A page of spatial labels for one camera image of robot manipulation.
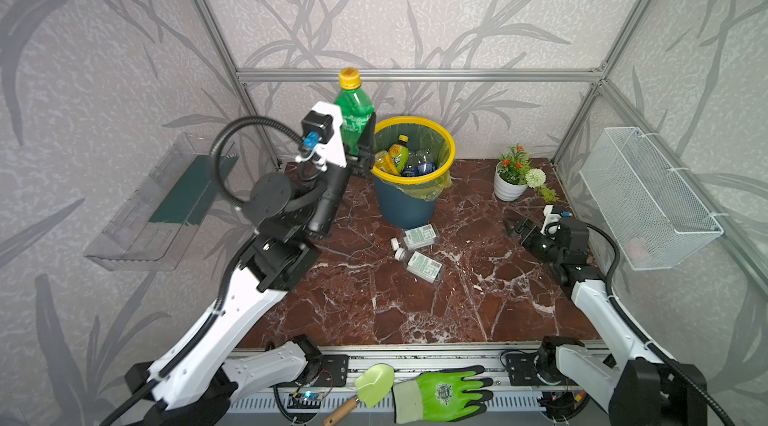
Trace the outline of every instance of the blue connector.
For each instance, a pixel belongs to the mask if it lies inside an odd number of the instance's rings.
[[[310,150],[315,149],[315,146],[320,143],[320,136],[316,132],[311,132],[306,135],[306,138],[304,138],[304,146],[308,147]]]

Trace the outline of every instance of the glove cuff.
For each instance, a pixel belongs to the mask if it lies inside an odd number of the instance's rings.
[[[392,386],[395,398],[395,422],[398,424],[424,419],[422,392],[416,381],[406,381]]]

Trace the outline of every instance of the white flower pot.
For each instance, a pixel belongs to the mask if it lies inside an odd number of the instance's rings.
[[[493,192],[501,201],[514,201],[520,197],[528,188],[527,184],[510,184],[502,180],[502,177],[498,176],[498,165],[502,164],[498,162],[496,168],[494,168],[493,178]]]

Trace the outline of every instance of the wooden handle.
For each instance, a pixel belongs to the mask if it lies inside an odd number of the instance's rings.
[[[357,408],[358,401],[359,400],[357,399],[357,396],[346,400],[346,403],[342,404],[334,412],[332,412],[331,416],[322,420],[323,426],[333,426],[334,424],[343,420],[345,416]]]

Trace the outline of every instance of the yellow bottle cap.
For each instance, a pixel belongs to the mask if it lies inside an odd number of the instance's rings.
[[[345,90],[360,88],[360,72],[357,68],[344,68],[339,72],[339,84]]]

